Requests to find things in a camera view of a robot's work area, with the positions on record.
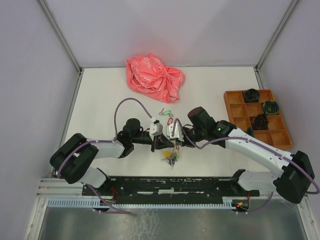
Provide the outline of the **red tag key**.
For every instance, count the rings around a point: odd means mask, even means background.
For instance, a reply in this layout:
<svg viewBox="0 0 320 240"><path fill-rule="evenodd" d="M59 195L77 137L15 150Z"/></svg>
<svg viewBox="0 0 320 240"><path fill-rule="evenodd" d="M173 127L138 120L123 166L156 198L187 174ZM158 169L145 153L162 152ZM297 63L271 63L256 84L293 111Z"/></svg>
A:
<svg viewBox="0 0 320 240"><path fill-rule="evenodd" d="M172 113L170 113L168 115L168 121L167 121L167 125L169 126L170 124L172 124L174 122L174 115Z"/></svg>

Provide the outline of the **large metal keyring with keys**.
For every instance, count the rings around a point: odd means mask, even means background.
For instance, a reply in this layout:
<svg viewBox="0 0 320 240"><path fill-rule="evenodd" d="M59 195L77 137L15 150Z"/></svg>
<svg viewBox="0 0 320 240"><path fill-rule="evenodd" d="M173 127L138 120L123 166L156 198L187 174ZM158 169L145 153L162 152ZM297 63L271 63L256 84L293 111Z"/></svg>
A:
<svg viewBox="0 0 320 240"><path fill-rule="evenodd" d="M179 161L179 150L180 150L180 147L176 145L170 151L164 151L162 153L163 158L160 161L166 162L170 166L170 168L173 170L176 162Z"/></svg>

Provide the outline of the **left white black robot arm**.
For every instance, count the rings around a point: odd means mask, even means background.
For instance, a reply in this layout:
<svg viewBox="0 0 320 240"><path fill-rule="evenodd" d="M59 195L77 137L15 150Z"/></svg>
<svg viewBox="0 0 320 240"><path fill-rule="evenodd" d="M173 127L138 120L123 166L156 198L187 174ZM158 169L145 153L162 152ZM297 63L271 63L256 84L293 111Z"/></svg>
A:
<svg viewBox="0 0 320 240"><path fill-rule="evenodd" d="M50 158L49 163L57 171L57 177L68 184L90 185L99 195L106 195L111 189L107 175L91 166L95 159L125 158L133 150L134 144L150 145L151 151L173 148L163 133L158 120L143 130L136 118L130 118L115 140L89 140L81 133L74 134Z"/></svg>

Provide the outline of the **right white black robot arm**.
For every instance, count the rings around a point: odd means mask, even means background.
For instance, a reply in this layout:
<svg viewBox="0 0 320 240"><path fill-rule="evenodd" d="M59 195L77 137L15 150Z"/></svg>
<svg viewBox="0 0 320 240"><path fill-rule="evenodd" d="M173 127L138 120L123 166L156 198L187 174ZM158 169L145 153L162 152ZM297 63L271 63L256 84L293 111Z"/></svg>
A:
<svg viewBox="0 0 320 240"><path fill-rule="evenodd" d="M184 147L199 150L209 145L219 145L267 168L265 172L239 170L236 179L229 183L234 195L257 190L277 192L285 200L299 204L306 194L319 194L320 187L315 182L315 174L306 153L291 153L264 143L228 121L215 121L201 106L191 110L187 116L191 127L184 127L176 118L166 126L169 138ZM311 185L315 187L313 192L309 191Z"/></svg>

